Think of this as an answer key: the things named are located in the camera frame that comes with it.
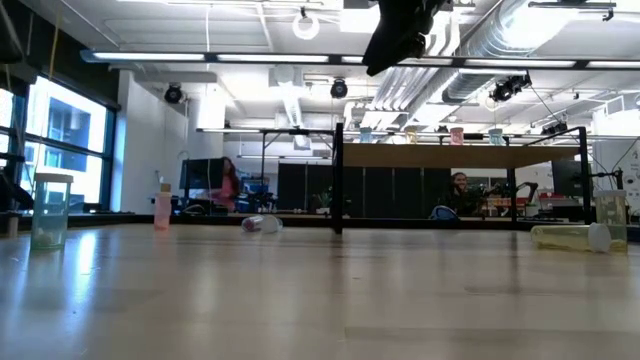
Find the ceiling light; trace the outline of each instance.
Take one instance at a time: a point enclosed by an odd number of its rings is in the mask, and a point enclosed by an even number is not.
[[[94,52],[93,57],[99,60],[121,61],[204,61],[204,54],[187,53],[126,53],[126,52]]]
[[[464,75],[511,75],[524,76],[527,75],[526,70],[509,70],[509,69],[460,69],[460,74]]]
[[[258,129],[197,129],[200,132],[209,132],[209,133],[224,133],[224,134],[234,134],[234,133],[253,133],[257,134],[260,132]]]
[[[220,54],[220,62],[255,63],[328,63],[326,55],[266,55],[266,54]]]
[[[328,157],[322,156],[277,156],[277,155],[265,155],[265,159],[277,160],[277,159],[285,159],[285,160],[331,160]],[[262,159],[261,155],[238,155],[238,159]]]
[[[280,159],[280,156],[265,155],[265,159]],[[238,159],[262,159],[261,155],[238,155]]]
[[[449,66],[453,62],[452,59],[424,58],[424,59],[406,59],[398,63],[398,65],[432,65],[432,66]]]
[[[640,61],[590,61],[587,68],[640,68]]]
[[[535,59],[468,59],[465,66],[506,67],[506,68],[570,68],[576,64],[572,60]]]
[[[362,56],[343,56],[342,62],[347,64],[362,64]]]
[[[309,19],[311,20],[311,26],[307,29],[303,29],[300,27],[300,22],[302,20]],[[318,18],[312,14],[307,15],[304,11],[304,7],[301,12],[293,19],[293,24],[291,25],[293,29],[293,34],[302,40],[313,40],[320,33],[320,21]]]

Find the clear plastic cup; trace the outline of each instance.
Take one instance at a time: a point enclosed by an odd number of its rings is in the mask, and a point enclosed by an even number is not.
[[[31,249],[64,247],[73,176],[38,173],[31,225]]]

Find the pink shirt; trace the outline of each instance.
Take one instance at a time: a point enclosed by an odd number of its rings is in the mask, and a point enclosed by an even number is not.
[[[216,204],[226,207],[229,212],[233,212],[236,209],[236,204],[232,199],[234,195],[231,179],[225,176],[222,178],[222,188],[212,194],[211,197]]]

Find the computer monitor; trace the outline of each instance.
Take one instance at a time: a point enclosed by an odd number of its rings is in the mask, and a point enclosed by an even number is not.
[[[556,194],[582,197],[582,166],[580,161],[554,161],[551,163],[551,169],[553,171],[553,191]]]
[[[199,159],[182,161],[180,172],[180,189],[187,186],[189,178],[189,190],[209,190],[222,188],[224,160]]]

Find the fluorescent light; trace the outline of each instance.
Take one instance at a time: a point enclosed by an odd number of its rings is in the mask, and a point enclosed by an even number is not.
[[[123,61],[204,61],[204,54],[187,53],[126,53],[126,52],[96,52],[93,53],[100,60]]]
[[[508,70],[508,69],[460,69],[460,74],[469,75],[527,75],[526,70]]]
[[[287,159],[287,160],[331,160],[328,157],[322,157],[322,156],[280,156],[280,159]]]
[[[262,159],[261,155],[238,155],[239,159]],[[269,160],[277,160],[277,159],[285,159],[285,160],[331,160],[328,157],[322,156],[277,156],[277,155],[265,155],[265,159]]]
[[[433,65],[433,66],[449,66],[452,59],[423,58],[423,59],[405,59],[399,65]]]
[[[275,160],[280,159],[280,156],[265,155],[265,159]],[[261,155],[238,155],[238,159],[262,159]]]
[[[264,55],[264,54],[220,54],[221,62],[264,62],[264,63],[328,63],[326,55]]]
[[[362,64],[362,56],[343,56],[342,62],[347,64]]]
[[[533,60],[533,59],[468,59],[464,65],[486,67],[516,67],[516,68],[570,68],[576,64],[571,60]]]
[[[640,68],[640,61],[590,61],[587,68]]]
[[[198,129],[202,132],[210,132],[210,133],[224,133],[224,134],[235,134],[235,133],[253,133],[257,134],[260,132],[258,129]]]

